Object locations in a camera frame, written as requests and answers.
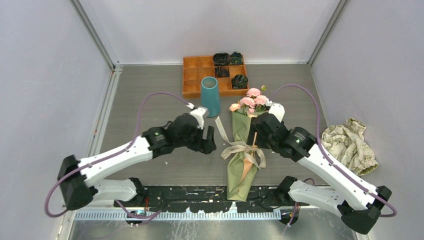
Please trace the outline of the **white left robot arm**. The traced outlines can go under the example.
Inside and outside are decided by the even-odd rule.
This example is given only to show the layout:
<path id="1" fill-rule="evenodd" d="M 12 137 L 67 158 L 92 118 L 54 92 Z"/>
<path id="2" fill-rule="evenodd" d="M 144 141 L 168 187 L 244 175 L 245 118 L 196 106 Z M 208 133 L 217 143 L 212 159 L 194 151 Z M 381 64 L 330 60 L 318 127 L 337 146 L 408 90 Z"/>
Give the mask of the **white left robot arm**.
<path id="1" fill-rule="evenodd" d="M 79 210 L 92 202 L 112 201 L 115 206 L 125 207 L 144 205 L 148 193 L 137 177 L 125 180 L 107 177 L 132 165 L 171 154 L 177 148 L 210 154 L 217 148 L 215 129 L 208 126 L 204 133 L 203 124 L 203 117 L 185 113 L 107 152 L 81 159 L 67 156 L 57 176 L 66 210 Z"/>

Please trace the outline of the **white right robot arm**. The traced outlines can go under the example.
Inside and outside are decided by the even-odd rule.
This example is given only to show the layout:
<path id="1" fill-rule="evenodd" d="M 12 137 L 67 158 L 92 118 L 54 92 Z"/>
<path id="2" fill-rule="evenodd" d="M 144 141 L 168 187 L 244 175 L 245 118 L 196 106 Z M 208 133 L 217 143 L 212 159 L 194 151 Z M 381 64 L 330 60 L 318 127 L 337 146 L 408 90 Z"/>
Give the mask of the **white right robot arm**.
<path id="1" fill-rule="evenodd" d="M 361 180 L 322 149 L 316 137 L 306 129 L 287 129 L 284 122 L 272 113 L 253 118 L 250 131 L 256 135 L 259 147 L 271 149 L 308 168 L 333 188 L 323 189 L 286 176 L 274 192 L 281 204 L 313 205 L 339 217 L 359 234 L 370 232 L 392 195 L 390 189 Z"/>

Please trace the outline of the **green and peach wrapping paper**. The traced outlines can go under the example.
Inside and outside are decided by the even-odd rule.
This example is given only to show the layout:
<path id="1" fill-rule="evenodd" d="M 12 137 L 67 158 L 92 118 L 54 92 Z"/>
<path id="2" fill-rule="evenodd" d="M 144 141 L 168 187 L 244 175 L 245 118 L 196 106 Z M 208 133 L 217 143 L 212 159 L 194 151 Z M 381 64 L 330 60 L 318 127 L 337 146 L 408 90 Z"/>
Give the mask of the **green and peach wrapping paper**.
<path id="1" fill-rule="evenodd" d="M 233 142 L 247 143 L 251 120 L 255 117 L 257 116 L 231 113 Z M 248 162 L 243 152 L 233 153 L 230 157 L 232 158 L 227 165 L 227 199 L 245 202 L 256 173 L 260 169 Z"/>

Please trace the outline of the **pink flower bunch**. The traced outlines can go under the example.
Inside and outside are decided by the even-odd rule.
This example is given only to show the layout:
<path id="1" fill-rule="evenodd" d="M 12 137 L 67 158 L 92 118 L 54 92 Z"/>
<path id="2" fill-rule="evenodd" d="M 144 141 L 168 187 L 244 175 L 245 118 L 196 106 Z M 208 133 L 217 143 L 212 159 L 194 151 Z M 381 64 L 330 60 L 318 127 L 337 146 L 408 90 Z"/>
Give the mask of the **pink flower bunch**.
<path id="1" fill-rule="evenodd" d="M 264 95 L 266 90 L 266 85 L 262 85 L 260 88 L 249 88 L 243 98 L 229 106 L 229 111 L 247 117 L 258 116 L 260 113 L 268 111 L 272 101 Z"/>

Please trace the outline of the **cream printed ribbon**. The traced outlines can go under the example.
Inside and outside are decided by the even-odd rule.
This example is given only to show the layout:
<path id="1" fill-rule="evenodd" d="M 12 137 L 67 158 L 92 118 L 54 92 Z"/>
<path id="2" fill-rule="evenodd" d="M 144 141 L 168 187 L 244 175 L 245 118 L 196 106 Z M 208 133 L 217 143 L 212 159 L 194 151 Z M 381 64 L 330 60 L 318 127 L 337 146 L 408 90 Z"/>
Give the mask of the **cream printed ribbon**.
<path id="1" fill-rule="evenodd" d="M 267 166 L 266 157 L 261 149 L 257 146 L 248 145 L 244 141 L 230 142 L 219 116 L 215 119 L 215 123 L 222 139 L 229 144 L 229 147 L 225 148 L 220 154 L 223 160 L 226 160 L 231 154 L 243 152 L 244 158 L 258 169 Z"/>

